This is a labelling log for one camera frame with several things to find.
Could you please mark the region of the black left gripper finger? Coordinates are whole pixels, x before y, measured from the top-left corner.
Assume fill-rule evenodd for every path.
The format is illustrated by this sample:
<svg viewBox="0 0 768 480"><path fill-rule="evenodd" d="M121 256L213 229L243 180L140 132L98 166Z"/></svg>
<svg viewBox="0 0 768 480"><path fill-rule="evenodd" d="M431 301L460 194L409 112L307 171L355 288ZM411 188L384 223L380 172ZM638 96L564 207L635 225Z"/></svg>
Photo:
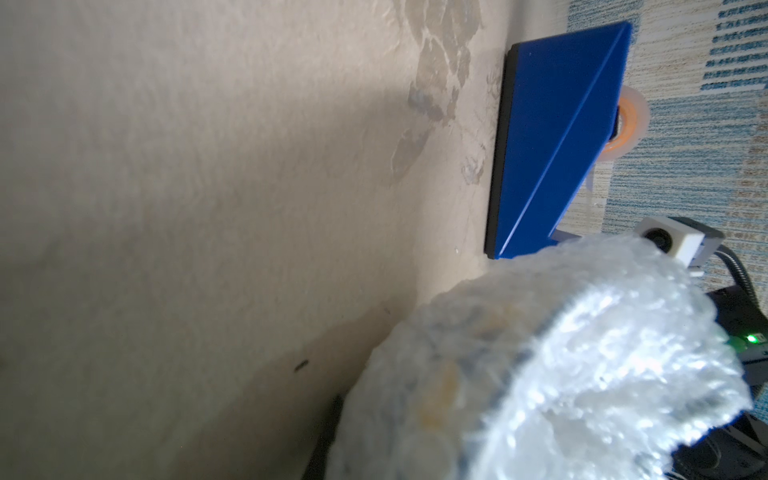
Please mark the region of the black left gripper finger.
<svg viewBox="0 0 768 480"><path fill-rule="evenodd" d="M325 478L328 455L335 440L343 405L343 396L338 395L333 399L308 464L302 474L302 480L323 480Z"/></svg>

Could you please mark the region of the clear bubble wrap sheet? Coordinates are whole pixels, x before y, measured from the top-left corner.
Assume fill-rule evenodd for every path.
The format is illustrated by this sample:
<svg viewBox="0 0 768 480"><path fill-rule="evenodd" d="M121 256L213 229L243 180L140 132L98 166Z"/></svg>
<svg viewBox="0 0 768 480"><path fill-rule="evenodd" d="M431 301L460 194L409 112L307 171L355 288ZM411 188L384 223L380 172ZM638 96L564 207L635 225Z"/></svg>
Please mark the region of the clear bubble wrap sheet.
<svg viewBox="0 0 768 480"><path fill-rule="evenodd" d="M636 235L493 263L399 322L346 395L329 479L660 479L750 409L714 303Z"/></svg>

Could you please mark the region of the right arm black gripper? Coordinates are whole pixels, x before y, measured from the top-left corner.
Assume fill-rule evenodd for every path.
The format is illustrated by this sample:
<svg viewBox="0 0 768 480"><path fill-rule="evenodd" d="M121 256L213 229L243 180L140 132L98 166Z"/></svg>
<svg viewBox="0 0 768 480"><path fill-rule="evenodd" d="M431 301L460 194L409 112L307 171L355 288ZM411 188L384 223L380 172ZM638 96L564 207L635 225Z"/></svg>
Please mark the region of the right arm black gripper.
<svg viewBox="0 0 768 480"><path fill-rule="evenodd" d="M767 382L767 317L739 286L708 293L750 387ZM673 454L669 479L766 479L767 424L745 413Z"/></svg>

